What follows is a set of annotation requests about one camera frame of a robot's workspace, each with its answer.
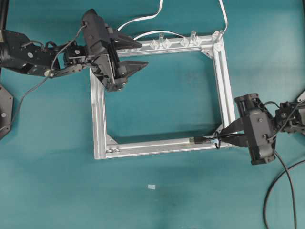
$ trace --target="black hexagonal base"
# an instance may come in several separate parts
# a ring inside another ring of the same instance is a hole
[[[14,97],[0,84],[0,129],[9,125],[13,112]],[[2,139],[9,131],[11,126],[0,131],[0,139]]]

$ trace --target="teal mat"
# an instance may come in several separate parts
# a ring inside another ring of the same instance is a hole
[[[158,0],[11,0],[7,29],[64,43],[89,8],[117,27],[154,13],[158,5]],[[256,92],[262,101],[294,100],[305,89],[302,1],[225,0],[225,5],[233,96]],[[223,25],[217,0],[165,0],[157,18],[122,31],[210,34]],[[130,59],[150,63],[122,92],[106,95],[114,138],[133,142],[207,134],[220,124],[207,57],[178,53]],[[1,76],[15,105],[40,80],[5,69]],[[13,130],[0,141],[1,229],[263,228],[263,198],[282,171],[278,160],[253,167],[247,149],[231,148],[95,161],[91,116],[88,71],[49,80],[26,98]],[[277,150],[292,164],[304,159],[304,142],[300,134],[280,134]],[[305,227],[304,172],[305,167],[292,171],[300,228]],[[293,227],[286,177],[276,185],[267,213],[271,228]]]

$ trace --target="aluminum frame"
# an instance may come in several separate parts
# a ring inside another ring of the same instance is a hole
[[[226,128],[235,120],[224,41],[219,31],[208,36],[196,36],[193,31],[188,38],[172,38],[165,40],[161,35],[159,40],[142,41],[140,43],[142,43],[142,48],[140,49],[119,50],[117,52],[119,57],[201,51],[212,59],[222,118],[222,124],[216,131]],[[195,144],[191,137],[128,144],[117,143],[107,134],[104,87],[91,70],[90,81],[95,159],[216,148],[215,142]],[[222,143],[221,147],[232,147],[232,145]]]

